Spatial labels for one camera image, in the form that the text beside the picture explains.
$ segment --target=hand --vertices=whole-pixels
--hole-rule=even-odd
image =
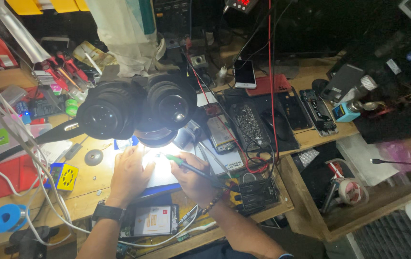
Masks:
[[[145,146],[139,144],[127,147],[124,153],[116,155],[114,174],[111,178],[111,193],[106,205],[126,208],[135,197],[146,189],[155,162],[148,163],[144,170],[141,159],[145,153]]]
[[[180,155],[177,157],[185,160],[188,164],[203,172],[209,172],[210,170],[208,162],[201,160],[191,153],[180,152]],[[172,167],[172,174],[178,180],[186,195],[199,204],[201,208],[207,207],[215,197],[215,190],[212,187],[211,182],[193,171],[179,168],[174,161],[170,161],[170,165]]]

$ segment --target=green soldering iron handle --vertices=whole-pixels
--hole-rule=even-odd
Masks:
[[[175,157],[175,156],[173,156],[173,155],[166,154],[165,157],[166,157],[168,160],[174,161],[175,164],[177,164],[178,166],[181,166],[182,163],[185,162],[183,159],[178,158],[178,157]]]
[[[183,159],[180,159],[180,158],[178,158],[178,157],[175,157],[175,156],[169,155],[169,154],[165,154],[165,157],[166,157],[168,160],[174,161],[178,166],[182,166],[182,167],[184,167],[184,168],[187,168],[187,169],[195,172],[196,174],[204,177],[205,179],[208,179],[208,180],[211,181],[212,183],[217,184],[218,186],[220,186],[220,187],[222,187],[222,188],[228,188],[228,186],[226,186],[225,184],[217,181],[217,180],[214,179],[212,176],[210,176],[210,175],[204,173],[203,171],[197,169],[196,167],[188,164],[188,163],[185,162]]]

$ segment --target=red wire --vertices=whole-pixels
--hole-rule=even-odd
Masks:
[[[202,91],[202,93],[203,93],[204,96],[205,96],[205,100],[207,101],[208,104],[210,104],[209,99],[207,98],[207,95],[206,95],[204,89],[202,88],[201,83],[199,82],[199,77],[198,77],[198,75],[196,74],[196,71],[193,70],[193,72],[194,72],[194,75],[196,76],[196,79],[198,80],[199,87],[201,88],[201,91]],[[226,127],[225,123],[222,121],[222,119],[220,118],[220,116],[217,116],[217,118],[218,118],[218,120],[223,124],[223,127],[225,127],[226,131],[227,131],[227,132],[229,133],[229,135],[233,138],[233,140],[234,140],[234,142],[236,143],[237,147],[239,148],[239,150],[241,150],[242,154],[244,155],[244,154],[245,154],[245,153],[244,153],[244,150],[241,148],[241,146],[239,145],[239,143],[237,143],[237,140],[234,138],[233,134],[231,134],[231,131],[228,129],[228,127]],[[245,155],[244,155],[244,158],[246,159],[246,168],[247,168],[247,170],[248,170],[250,173],[252,173],[252,174],[261,173],[261,172],[263,172],[263,170],[265,170],[266,168],[268,168],[268,164],[265,164],[262,168],[260,168],[260,169],[258,169],[258,170],[252,170],[252,169],[249,168],[249,159],[248,159],[247,156],[245,156]],[[266,160],[263,159],[263,158],[261,158],[261,157],[253,157],[253,158],[251,158],[251,159],[259,159],[259,160],[262,160],[262,161],[266,162]]]
[[[271,9],[271,0],[269,0],[268,9]],[[268,53],[269,53],[269,69],[270,69],[270,88],[271,88],[271,114],[273,117],[273,131],[274,131],[274,142],[276,143],[276,153],[277,158],[275,162],[279,160],[279,149],[277,146],[277,137],[276,137],[276,124],[274,123],[274,82],[273,82],[273,74],[271,69],[271,15],[268,16]]]

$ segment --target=beaded bracelet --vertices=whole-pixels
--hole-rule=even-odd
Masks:
[[[202,215],[206,215],[211,209],[212,209],[212,207],[214,207],[214,205],[218,202],[220,200],[220,197],[215,197],[213,200],[212,200],[212,202],[211,203],[209,203],[209,205],[205,208],[205,209],[203,209],[203,211],[202,211]]]

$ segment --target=blue power supply box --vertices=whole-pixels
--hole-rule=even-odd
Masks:
[[[15,105],[15,111],[18,116],[22,118],[23,124],[31,123],[30,112],[28,111],[28,104],[25,101],[20,101]]]

